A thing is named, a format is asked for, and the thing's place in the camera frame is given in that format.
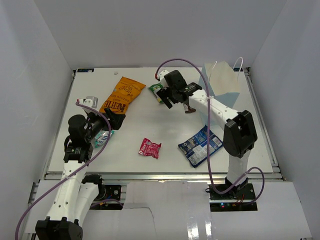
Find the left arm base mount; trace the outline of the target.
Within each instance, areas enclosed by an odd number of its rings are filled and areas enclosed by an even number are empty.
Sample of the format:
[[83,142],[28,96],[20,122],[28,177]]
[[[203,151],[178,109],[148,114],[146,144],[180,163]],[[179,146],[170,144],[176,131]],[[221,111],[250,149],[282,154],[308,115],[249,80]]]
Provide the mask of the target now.
[[105,199],[121,199],[122,186],[121,185],[105,185],[102,184],[98,187],[98,195],[95,201],[102,201]]

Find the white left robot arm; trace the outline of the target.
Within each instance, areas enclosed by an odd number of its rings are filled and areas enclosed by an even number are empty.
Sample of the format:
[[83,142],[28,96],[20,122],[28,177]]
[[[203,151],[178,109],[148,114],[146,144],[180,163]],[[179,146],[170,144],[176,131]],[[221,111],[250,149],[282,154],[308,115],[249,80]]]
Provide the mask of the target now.
[[76,114],[68,120],[62,184],[45,219],[36,223],[40,240],[81,240],[82,224],[91,204],[105,196],[102,177],[86,175],[94,150],[92,141],[102,130],[119,130],[126,116],[108,108],[103,113],[88,107],[86,111],[86,116]]

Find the red candy packet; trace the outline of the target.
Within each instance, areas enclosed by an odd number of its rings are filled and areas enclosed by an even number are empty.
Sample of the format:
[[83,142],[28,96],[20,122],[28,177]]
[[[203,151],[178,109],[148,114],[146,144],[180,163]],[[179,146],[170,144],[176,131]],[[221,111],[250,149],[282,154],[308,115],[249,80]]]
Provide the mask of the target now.
[[157,143],[151,142],[147,138],[144,138],[138,153],[142,156],[146,156],[146,157],[151,156],[155,159],[158,159],[161,146],[162,146],[161,143],[157,144]]

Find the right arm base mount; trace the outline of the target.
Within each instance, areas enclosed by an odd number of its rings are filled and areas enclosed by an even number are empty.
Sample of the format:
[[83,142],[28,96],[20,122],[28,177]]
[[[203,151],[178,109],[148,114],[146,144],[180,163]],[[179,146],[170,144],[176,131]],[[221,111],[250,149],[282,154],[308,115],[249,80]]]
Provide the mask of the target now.
[[245,183],[242,186],[236,187],[225,194],[216,193],[212,185],[210,184],[205,191],[209,193],[211,200],[253,200],[256,197],[253,185],[251,183]]

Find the teal Fox's mint bag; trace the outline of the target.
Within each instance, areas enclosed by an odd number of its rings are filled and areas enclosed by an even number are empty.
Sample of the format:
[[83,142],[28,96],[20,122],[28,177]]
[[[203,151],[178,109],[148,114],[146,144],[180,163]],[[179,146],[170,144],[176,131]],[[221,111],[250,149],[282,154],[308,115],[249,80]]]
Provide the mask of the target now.
[[105,144],[108,137],[111,137],[115,133],[115,130],[107,131],[101,130],[94,138],[93,145],[94,148],[99,148]]

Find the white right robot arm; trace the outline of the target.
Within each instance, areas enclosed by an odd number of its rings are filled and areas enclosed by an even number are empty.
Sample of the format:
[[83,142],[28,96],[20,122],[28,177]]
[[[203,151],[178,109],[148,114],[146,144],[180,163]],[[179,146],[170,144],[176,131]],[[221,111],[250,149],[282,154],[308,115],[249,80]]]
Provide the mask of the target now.
[[174,104],[185,104],[207,114],[207,120],[214,121],[223,131],[223,147],[228,153],[228,172],[225,178],[226,189],[219,191],[212,183],[211,189],[219,195],[226,194],[236,200],[244,193],[248,182],[247,168],[251,150],[258,139],[252,114],[230,108],[210,95],[209,84],[204,87],[192,82],[188,84],[178,70],[156,71],[155,79],[163,88],[158,96],[171,109]]

